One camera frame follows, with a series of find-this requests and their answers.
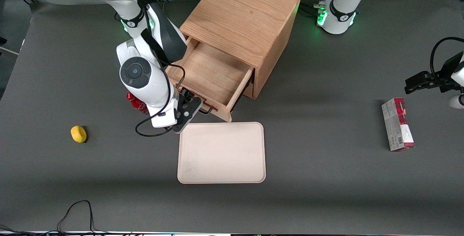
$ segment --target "red bottle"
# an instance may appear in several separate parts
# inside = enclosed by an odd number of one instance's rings
[[[127,93],[126,98],[127,100],[130,101],[132,106],[138,111],[140,111],[142,114],[146,114],[146,115],[149,114],[146,104],[142,102],[140,99],[138,99],[137,97],[135,97],[132,93]]]

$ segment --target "beige plastic tray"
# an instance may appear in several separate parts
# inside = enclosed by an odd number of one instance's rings
[[[179,182],[260,183],[265,178],[260,123],[188,124],[181,132]]]

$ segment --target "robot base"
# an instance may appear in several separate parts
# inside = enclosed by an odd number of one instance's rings
[[[345,31],[353,24],[353,20],[356,16],[354,13],[351,17],[346,17],[346,21],[340,22],[338,18],[331,12],[329,6],[332,0],[322,0],[319,2],[322,13],[318,16],[317,25],[323,28],[327,33],[339,35],[345,33]]]

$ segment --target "green led light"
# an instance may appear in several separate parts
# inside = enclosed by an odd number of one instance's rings
[[[121,20],[121,24],[122,24],[122,25],[123,25],[123,27],[124,27],[124,31],[126,31],[126,32],[127,32],[127,28],[126,28],[126,25],[124,24],[123,20]]]
[[[324,10],[318,17],[318,25],[324,25],[325,19],[327,18],[327,11]]]
[[[353,22],[355,21],[355,16],[356,16],[356,12],[353,14],[353,18],[351,19],[351,22],[349,23],[349,25],[351,26],[353,24]]]

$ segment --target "gray table surface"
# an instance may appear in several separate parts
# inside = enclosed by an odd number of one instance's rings
[[[180,25],[195,5],[166,12]],[[114,11],[35,7],[0,102],[0,223],[53,229],[88,199],[107,231],[464,235],[464,112],[448,108],[451,94],[403,91],[439,39],[463,36],[459,1],[363,0],[360,10],[342,36],[298,14],[259,98],[237,104],[235,122],[265,128],[263,183],[182,185],[179,136],[134,132],[143,116],[118,78],[115,47],[129,36]],[[437,64],[460,50],[443,44]],[[405,152],[388,150],[380,105],[392,97],[406,97],[416,148]],[[88,127],[88,143],[71,140],[74,125]],[[76,206],[64,229],[87,224]]]

